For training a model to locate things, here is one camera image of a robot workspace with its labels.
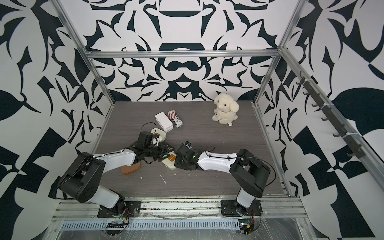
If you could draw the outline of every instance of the black cable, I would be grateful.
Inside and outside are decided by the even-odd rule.
[[[262,217],[261,217],[261,215],[260,215],[259,225],[257,225],[257,228],[254,228],[254,229],[252,230],[252,232],[256,231],[256,230],[260,227],[260,224],[261,224],[261,223],[262,223]]]
[[[152,162],[147,162],[147,160],[145,160],[145,158],[144,158],[143,160],[144,160],[144,162],[146,162],[147,164],[151,164],[151,163],[153,163],[153,162],[155,161],[155,158],[153,158]]]
[[[105,226],[105,232],[107,232],[107,227],[108,227],[109,224],[112,224],[112,225],[125,225],[124,229],[123,229],[123,230],[120,230],[120,231],[119,231],[118,233],[116,233],[116,234],[120,234],[120,233],[122,233],[122,232],[127,228],[128,224],[129,224],[129,217],[128,217],[128,214],[129,214],[129,210],[128,210],[127,215],[125,216],[125,220],[127,221],[126,223],[124,223],[124,222],[123,222],[123,224],[121,224],[121,223],[116,223],[116,222],[110,222],[110,223],[107,223],[107,225]]]
[[[124,151],[125,150],[125,148],[123,148],[122,150],[120,150],[120,151],[117,151],[117,152],[110,152],[110,153],[107,153],[107,154],[102,154],[101,156],[97,156],[97,157],[104,157],[104,156],[106,156],[106,155],[110,155],[110,154],[115,154],[115,153],[119,153],[119,152],[122,152],[122,151]],[[82,171],[84,168],[85,168],[85,166],[87,166],[87,164],[88,163],[90,163],[93,159],[95,159],[95,158],[97,158],[97,157],[92,157],[92,158],[90,158],[89,160],[87,160],[85,163],[83,163],[83,165],[82,166],[80,166],[79,167],[79,169],[71,176],[71,177],[69,177],[67,180],[65,180],[64,182],[62,182],[53,192],[55,192],[55,191],[57,191],[64,183],[66,183],[68,180],[70,180],[72,177],[74,177],[76,174],[78,174],[80,171]],[[59,198],[59,197],[57,197],[56,199],[60,199],[60,200],[70,200],[70,199],[74,199],[73,197],[71,197],[71,198],[67,198],[67,199],[64,199],[64,198]]]
[[[208,148],[209,148],[209,147],[207,147],[207,148],[205,149],[205,154],[206,154],[208,157],[211,157],[212,155],[209,155],[209,154],[207,153],[207,149],[208,149]],[[260,159],[260,158],[258,158],[258,157],[245,157],[245,156],[237,156],[237,157],[217,157],[217,156],[214,156],[214,157],[216,157],[216,158],[222,158],[222,159],[252,158],[252,159],[257,159],[257,160],[263,161],[263,162],[265,162],[266,164],[268,164],[268,165],[272,168],[273,173],[274,173],[274,175],[275,175],[275,177],[273,178],[273,180],[272,180],[270,183],[268,183],[267,185],[265,185],[265,186],[266,186],[266,187],[269,186],[270,184],[272,184],[272,183],[276,180],[276,170],[274,169],[274,167],[272,167],[272,165],[271,165],[269,162],[267,162],[266,160]]]
[[[156,130],[157,130],[157,125],[156,125],[156,123],[154,123],[154,122],[148,122],[148,123],[153,123],[153,124],[155,125],[155,132],[156,132]],[[141,126],[140,132],[141,132],[141,130],[143,129],[143,127],[144,127],[145,125],[147,125],[148,123],[145,123],[143,126]]]
[[[74,199],[73,197],[69,197],[69,198],[60,198],[60,197],[57,197],[56,199],[60,199],[60,200],[71,200],[71,199]]]

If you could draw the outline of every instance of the white debris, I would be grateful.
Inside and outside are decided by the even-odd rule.
[[[158,174],[160,175],[161,178],[163,178],[160,173],[158,173]],[[163,181],[164,181],[164,184],[166,185],[166,181],[164,180],[164,178],[163,178]]]

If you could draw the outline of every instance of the black mounting plate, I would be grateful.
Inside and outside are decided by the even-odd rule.
[[[133,214],[140,212],[141,202],[140,201],[125,201],[125,204],[127,205],[125,208],[128,208],[129,214],[127,217],[132,217]],[[98,218],[107,218],[107,217],[113,217],[117,214],[110,211],[108,208],[104,206],[100,206],[99,212],[97,213]]]
[[[245,215],[239,214],[236,211],[235,200],[221,200],[221,214],[225,217],[241,217],[241,216],[251,216],[252,211],[255,213],[255,216],[260,216],[262,210],[262,206],[260,204],[260,200],[253,200],[249,210],[245,213]]]

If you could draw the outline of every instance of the black hook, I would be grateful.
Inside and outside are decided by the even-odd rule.
[[[303,83],[304,83],[304,80],[305,80],[305,78],[302,77],[301,80],[300,80],[298,83],[296,83],[296,84],[297,84],[297,85],[303,84]]]

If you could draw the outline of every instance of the tin can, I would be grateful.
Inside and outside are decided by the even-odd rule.
[[[175,110],[170,110],[168,112],[168,117],[176,127],[181,127],[183,125],[183,121],[181,121]]]

